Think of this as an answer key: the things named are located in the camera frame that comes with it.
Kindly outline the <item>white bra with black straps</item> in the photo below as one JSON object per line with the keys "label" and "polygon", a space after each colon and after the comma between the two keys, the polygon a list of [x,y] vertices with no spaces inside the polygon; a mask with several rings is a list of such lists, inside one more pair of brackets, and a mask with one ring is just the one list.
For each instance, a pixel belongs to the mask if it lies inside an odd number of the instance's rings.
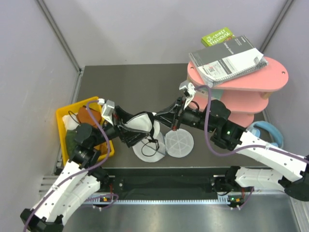
{"label": "white bra with black straps", "polygon": [[140,160],[148,163],[155,163],[165,156],[165,145],[163,135],[160,132],[160,124],[157,121],[152,123],[147,113],[139,114],[131,118],[125,125],[131,129],[147,132],[154,129],[153,138],[157,140],[157,143],[150,143],[149,139],[151,139],[151,137],[148,136],[132,147],[135,155]]}

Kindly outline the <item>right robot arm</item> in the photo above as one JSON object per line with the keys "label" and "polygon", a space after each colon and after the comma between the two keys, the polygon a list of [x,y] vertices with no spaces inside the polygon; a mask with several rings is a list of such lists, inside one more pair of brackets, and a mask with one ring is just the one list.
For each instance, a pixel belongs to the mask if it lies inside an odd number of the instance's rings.
{"label": "right robot arm", "polygon": [[287,152],[228,120],[230,110],[219,100],[209,101],[203,112],[185,106],[179,97],[174,104],[155,114],[155,120],[177,130],[184,124],[203,130],[209,145],[213,142],[228,150],[223,156],[238,153],[267,166],[267,169],[250,169],[232,166],[225,174],[225,185],[230,191],[243,187],[279,190],[288,196],[309,200],[309,158]]}

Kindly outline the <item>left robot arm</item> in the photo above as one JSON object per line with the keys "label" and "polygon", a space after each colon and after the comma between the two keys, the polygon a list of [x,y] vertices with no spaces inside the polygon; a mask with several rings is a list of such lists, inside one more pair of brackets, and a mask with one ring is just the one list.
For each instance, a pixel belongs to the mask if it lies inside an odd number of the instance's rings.
{"label": "left robot arm", "polygon": [[101,165],[109,154],[99,161],[101,152],[95,149],[97,145],[106,143],[110,153],[113,138],[121,138],[129,147],[155,138],[155,113],[130,115],[119,107],[106,103],[103,106],[100,119],[86,106],[92,122],[80,123],[75,128],[75,147],[61,174],[36,205],[22,211],[25,232],[63,231],[69,218],[92,194],[108,189],[108,174]]}

